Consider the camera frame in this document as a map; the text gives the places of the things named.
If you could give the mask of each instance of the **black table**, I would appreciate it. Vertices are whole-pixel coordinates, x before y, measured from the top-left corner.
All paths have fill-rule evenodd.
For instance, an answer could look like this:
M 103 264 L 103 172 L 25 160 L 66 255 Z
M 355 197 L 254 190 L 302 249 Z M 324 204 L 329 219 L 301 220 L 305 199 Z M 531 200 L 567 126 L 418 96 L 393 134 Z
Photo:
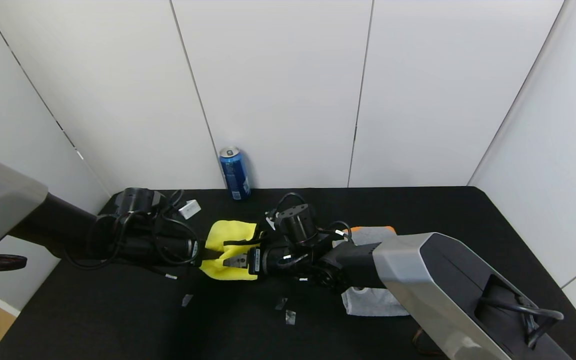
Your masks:
M 254 222 L 287 189 L 256 189 L 246 202 L 224 190 L 186 191 L 201 212 L 189 223 L 208 234 L 219 219 Z M 475 187 L 298 189 L 320 224 L 393 226 L 398 234 L 437 231 L 461 240 L 542 308 L 566 319 L 550 335 L 576 359 L 576 310 L 486 194 Z M 304 282 L 216 281 L 176 269 L 174 281 L 111 265 L 80 271 L 65 261 L 50 274 L 0 342 L 15 359 L 422 359 L 410 317 L 348 316 L 341 297 Z M 187 307 L 182 299 L 192 294 Z M 275 310 L 286 296 L 286 325 Z

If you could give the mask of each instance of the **white tag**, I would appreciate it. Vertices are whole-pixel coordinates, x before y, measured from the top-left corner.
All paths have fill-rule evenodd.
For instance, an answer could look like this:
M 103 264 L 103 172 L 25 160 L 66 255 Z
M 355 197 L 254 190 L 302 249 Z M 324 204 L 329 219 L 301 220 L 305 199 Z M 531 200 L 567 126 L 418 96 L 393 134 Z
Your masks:
M 201 209 L 202 208 L 201 208 L 201 206 L 199 206 L 199 203 L 197 202 L 197 200 L 190 200 L 190 201 L 187 201 L 181 209 L 179 209 L 179 212 L 181 213 L 181 215 L 183 216 L 184 219 L 188 220 L 194 214 L 197 214 L 199 212 L 199 210 L 201 210 Z
M 270 218 L 265 218 L 265 221 L 268 222 L 268 225 L 270 225 L 270 227 L 272 228 L 272 230 L 275 230 L 275 223 L 274 223 L 274 221 L 272 221 Z

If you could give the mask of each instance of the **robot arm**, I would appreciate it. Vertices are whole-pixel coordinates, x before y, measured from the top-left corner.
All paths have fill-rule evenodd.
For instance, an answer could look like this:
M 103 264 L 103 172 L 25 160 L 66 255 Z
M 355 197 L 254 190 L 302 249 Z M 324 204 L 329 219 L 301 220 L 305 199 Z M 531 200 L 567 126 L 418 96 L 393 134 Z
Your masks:
M 194 231 L 175 218 L 181 195 L 168 199 L 131 187 L 117 197 L 114 214 L 98 217 L 0 164 L 0 240 L 12 235 L 45 246 L 83 270 L 111 262 L 151 271 L 198 267 L 219 254 L 204 249 Z M 313 207 L 293 195 L 302 203 L 267 212 L 270 227 L 258 225 L 247 243 L 259 244 L 245 256 L 251 274 L 306 277 L 338 293 L 349 287 L 386 288 L 452 360 L 570 359 L 546 335 L 563 315 L 539 309 L 462 242 L 438 233 L 393 234 L 390 241 L 356 246 L 350 227 L 342 221 L 318 227 Z M 0 271 L 23 264 L 0 255 Z

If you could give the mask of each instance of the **black cable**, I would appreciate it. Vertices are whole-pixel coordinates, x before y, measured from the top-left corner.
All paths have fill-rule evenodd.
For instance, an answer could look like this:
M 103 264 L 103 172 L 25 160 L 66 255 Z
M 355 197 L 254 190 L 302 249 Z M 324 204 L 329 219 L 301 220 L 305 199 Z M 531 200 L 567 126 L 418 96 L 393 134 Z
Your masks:
M 290 267 L 292 267 L 293 265 L 297 264 L 298 262 L 301 262 L 301 260 L 306 259 L 306 258 L 308 257 L 308 255 L 309 255 L 308 253 L 304 253 L 304 255 L 301 255 L 301 256 L 297 257 L 296 259 L 290 260 L 289 262 L 286 262 L 286 263 L 277 262 L 277 267 L 278 267 L 279 269 L 287 269 L 287 268 L 290 268 Z
M 412 346 L 414 346 L 416 352 L 421 356 L 427 356 L 427 357 L 444 356 L 445 354 L 441 351 L 425 350 L 421 348 L 419 344 L 419 338 L 424 333 L 425 331 L 423 330 L 423 328 L 420 327 L 419 330 L 417 330 L 416 333 L 414 333 L 414 336 L 412 337 Z
M 169 218 L 162 213 L 159 214 L 159 216 L 162 218 L 163 221 L 179 225 L 179 226 L 183 227 L 188 233 L 190 233 L 190 235 L 191 235 L 190 243 L 192 246 L 190 251 L 194 253 L 194 251 L 193 251 L 194 248 L 196 246 L 199 246 L 199 244 L 198 244 L 199 243 L 199 237 L 197 236 L 197 233 L 195 233 L 195 231 L 190 226 L 188 226 L 186 223 L 183 223 L 182 221 L 178 221 L 176 219 Z M 155 227 L 153 226 L 152 229 L 153 229 L 152 235 L 153 235 L 154 239 L 157 240 L 157 235 L 154 233 Z M 185 265 L 185 264 L 188 264 L 190 262 L 194 262 L 194 260 L 197 259 L 197 256 L 199 255 L 199 249 L 197 249 L 197 251 L 194 253 L 194 255 L 190 256 L 190 258 L 178 261 L 178 260 L 173 260 L 168 255 L 166 255 L 163 251 L 164 248 L 162 248 L 161 246 L 158 246 L 158 244 L 155 244 L 155 249 L 157 250 L 158 255 L 165 262 L 167 262 L 169 265 Z
M 165 212 L 167 212 L 167 210 L 176 210 L 178 211 L 179 209 L 177 208 L 179 206 L 179 203 L 181 202 L 181 198 L 184 196 L 184 191 L 183 189 L 178 189 L 175 190 L 171 195 L 170 195 L 170 202 L 169 202 L 169 206 L 167 207 L 167 209 L 165 210 Z
M 280 211 L 279 208 L 281 207 L 281 205 L 284 203 L 284 201 L 286 201 L 286 199 L 290 198 L 291 196 L 293 198 L 299 199 L 299 201 L 301 201 L 302 204 L 306 203 L 306 200 L 300 194 L 294 193 L 294 192 L 289 192 L 289 193 L 284 194 L 284 196 L 282 196 L 281 200 L 279 200 L 279 202 L 277 203 L 277 206 L 274 208 L 275 211 L 279 212 Z
M 492 306 L 494 308 L 547 318 L 546 321 L 544 321 L 539 327 L 529 330 L 529 333 L 526 337 L 526 345 L 528 345 L 528 347 L 531 349 L 535 347 L 537 340 L 539 340 L 542 335 L 544 335 L 550 328 L 552 328 L 553 325 L 555 325 L 558 321 L 564 320 L 564 314 L 556 310 L 538 309 L 535 307 L 518 305 L 516 303 L 507 303 L 487 297 L 482 297 L 479 299 L 479 301 L 480 303 Z
M 119 230 L 119 233 L 114 238 L 114 249 L 112 249 L 112 254 L 106 260 L 100 262 L 99 264 L 96 264 L 96 265 L 80 264 L 77 261 L 75 261 L 75 259 L 73 259 L 73 257 L 70 255 L 70 253 L 68 253 L 68 250 L 66 248 L 63 249 L 64 258 L 73 267 L 80 269 L 80 270 L 93 271 L 93 270 L 98 270 L 98 269 L 102 269 L 102 268 L 107 267 L 119 255 L 119 250 L 121 250 L 121 243 L 126 238 L 126 230 L 130 226 L 130 223 L 132 223 L 133 219 L 135 219 L 135 216 L 145 215 L 145 214 L 146 213 L 143 211 L 135 211 L 135 212 L 130 212 L 130 214 L 128 214 L 128 216 L 126 217 L 126 220 L 123 222 L 123 225 L 121 226 L 121 230 Z
M 348 223 L 345 222 L 345 221 L 341 221 L 341 220 L 332 221 L 332 222 L 330 223 L 330 225 L 328 225 L 328 226 L 325 228 L 325 230 L 331 230 L 331 229 L 334 228 L 335 225 L 342 225 L 343 227 L 345 227 L 346 230 L 348 230 L 348 234 L 347 234 L 347 235 L 348 235 L 348 240 L 349 240 L 351 243 L 353 243 L 353 244 L 355 243 L 355 242 L 353 241 L 353 230 L 352 230 L 352 228 L 350 228 L 350 225 L 348 225 Z
M 500 308 L 504 310 L 510 310 L 511 312 L 517 313 L 524 313 L 524 314 L 531 314 L 536 315 L 538 317 L 547 317 L 551 319 L 555 319 L 556 321 L 564 320 L 564 314 L 555 310 L 548 310 L 548 309 L 537 309 L 535 307 L 527 307 L 522 306 L 517 303 L 507 303 L 499 300 L 495 300 L 493 298 L 482 297 L 479 299 L 481 303 L 485 305 L 490 305 L 494 308 Z

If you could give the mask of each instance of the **white label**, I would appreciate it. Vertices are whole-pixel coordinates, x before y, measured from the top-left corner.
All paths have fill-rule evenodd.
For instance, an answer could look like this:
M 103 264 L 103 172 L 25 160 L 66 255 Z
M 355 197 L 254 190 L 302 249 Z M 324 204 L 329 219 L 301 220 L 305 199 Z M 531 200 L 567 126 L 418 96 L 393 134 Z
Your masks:
M 270 218 L 265 218 L 265 221 L 268 222 L 268 225 L 270 225 L 272 230 L 275 230 L 275 222 L 274 221 L 272 221 Z
M 261 258 L 261 249 L 256 248 L 256 249 L 254 249 L 254 251 L 256 251 L 256 256 L 254 256 L 254 272 L 259 272 L 259 262 L 260 262 L 260 258 Z
M 199 202 L 197 200 L 190 200 L 183 205 L 179 212 L 183 216 L 184 219 L 190 219 L 194 214 L 197 214 L 202 207 L 199 206 Z

